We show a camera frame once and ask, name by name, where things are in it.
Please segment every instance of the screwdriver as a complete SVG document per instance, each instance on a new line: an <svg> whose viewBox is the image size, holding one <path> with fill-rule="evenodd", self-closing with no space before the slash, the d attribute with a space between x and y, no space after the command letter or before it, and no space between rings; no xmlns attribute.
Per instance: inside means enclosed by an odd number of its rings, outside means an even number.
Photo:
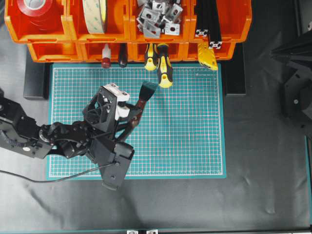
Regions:
<svg viewBox="0 0 312 234"><path fill-rule="evenodd" d="M144 54L144 67L148 71L153 71L158 66L158 54L156 45L149 43Z"/></svg>
<svg viewBox="0 0 312 234"><path fill-rule="evenodd" d="M169 60L168 44L158 44L158 83L162 88L169 88L173 84L173 69Z"/></svg>
<svg viewBox="0 0 312 234"><path fill-rule="evenodd" d="M126 43L120 44L118 64L121 68L125 68L128 65L128 51Z"/></svg>

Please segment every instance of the orange storage bin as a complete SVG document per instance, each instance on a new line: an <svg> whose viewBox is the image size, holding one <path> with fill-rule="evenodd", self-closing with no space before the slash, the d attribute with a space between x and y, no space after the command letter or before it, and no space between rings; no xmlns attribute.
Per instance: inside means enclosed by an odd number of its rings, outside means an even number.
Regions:
<svg viewBox="0 0 312 234"><path fill-rule="evenodd" d="M169 45L169 58L171 62L182 61L183 59L183 43L167 43ZM134 43L133 44L133 61L144 62L144 54L146 51L147 43Z"/></svg>
<svg viewBox="0 0 312 234"><path fill-rule="evenodd" d="M34 62L81 62L80 45L77 43L28 44Z"/></svg>
<svg viewBox="0 0 312 234"><path fill-rule="evenodd" d="M175 42L184 43L189 40L189 30L191 23L191 8L190 0L182 0L181 6L183 8L182 12L182 22L180 28L179 36L171 36L161 34L159 39L145 38L144 34L137 28L137 16L140 13L140 8L137 6L137 0L130 0L130 34L132 43L147 43L147 42Z"/></svg>
<svg viewBox="0 0 312 234"><path fill-rule="evenodd" d="M223 41L244 42L252 23L251 0L216 0ZM207 41L207 37L195 37L196 0L191 0L190 42Z"/></svg>
<svg viewBox="0 0 312 234"><path fill-rule="evenodd" d="M85 62L102 62L102 49L104 48L104 43L94 42L94 43L84 43L80 44L83 61ZM110 43L110 48L112 51L112 62L118 61L120 43ZM133 47L131 43L127 44L128 50L128 61L133 61Z"/></svg>
<svg viewBox="0 0 312 234"><path fill-rule="evenodd" d="M72 40L83 43L129 41L129 0L109 0L107 9L106 33L89 34L84 19L82 0L68 0L67 22Z"/></svg>
<svg viewBox="0 0 312 234"><path fill-rule="evenodd" d="M197 43L185 43L183 61L198 61ZM214 49L216 60L230 60L233 57L235 42L224 42L221 49Z"/></svg>
<svg viewBox="0 0 312 234"><path fill-rule="evenodd" d="M42 42L64 42L70 41L70 32L66 22L66 0L55 0L60 12L56 16L57 28L55 31L45 33L38 30L24 15L18 7L17 0L5 0L5 24L10 32L11 38L16 43L42 43Z"/></svg>

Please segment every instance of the robotic arm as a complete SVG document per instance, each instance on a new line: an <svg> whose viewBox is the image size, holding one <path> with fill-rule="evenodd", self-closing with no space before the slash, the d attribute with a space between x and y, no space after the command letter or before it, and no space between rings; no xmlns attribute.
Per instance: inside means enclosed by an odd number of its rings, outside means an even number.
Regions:
<svg viewBox="0 0 312 234"><path fill-rule="evenodd" d="M144 82L136 105L115 84L101 86L83 110L83 121L71 125L55 122L36 125L20 104L0 97L0 147L32 158L61 155L68 159L86 155L98 164L103 185L119 188L134 149L124 141L139 124L146 102L157 85Z"/></svg>

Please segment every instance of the green cutting mat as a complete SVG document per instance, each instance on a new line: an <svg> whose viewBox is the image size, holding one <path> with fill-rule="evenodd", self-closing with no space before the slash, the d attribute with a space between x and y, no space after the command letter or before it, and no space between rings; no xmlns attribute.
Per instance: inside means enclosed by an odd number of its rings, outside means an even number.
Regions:
<svg viewBox="0 0 312 234"><path fill-rule="evenodd" d="M155 92L140 125L127 139L135 149L127 179L225 178L222 85L220 72L198 64L174 64L174 84ZM50 85L50 123L83 120L82 109L99 86L115 83L135 104L144 80L157 82L156 72L142 64L127 68L100 64L54 64ZM86 156L49 156L47 178L94 168ZM80 179L100 179L92 172Z"/></svg>

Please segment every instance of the black and yellow screwdriver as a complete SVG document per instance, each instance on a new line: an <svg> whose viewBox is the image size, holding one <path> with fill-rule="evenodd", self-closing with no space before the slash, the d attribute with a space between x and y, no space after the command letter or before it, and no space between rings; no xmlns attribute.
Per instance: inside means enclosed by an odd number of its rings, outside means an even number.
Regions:
<svg viewBox="0 0 312 234"><path fill-rule="evenodd" d="M169 60L168 44L161 43L158 49L158 83L162 88L169 88L173 84L173 69Z"/></svg>
<svg viewBox="0 0 312 234"><path fill-rule="evenodd" d="M144 67L148 71L153 71L158 66L157 47L153 43L149 43L144 54Z"/></svg>

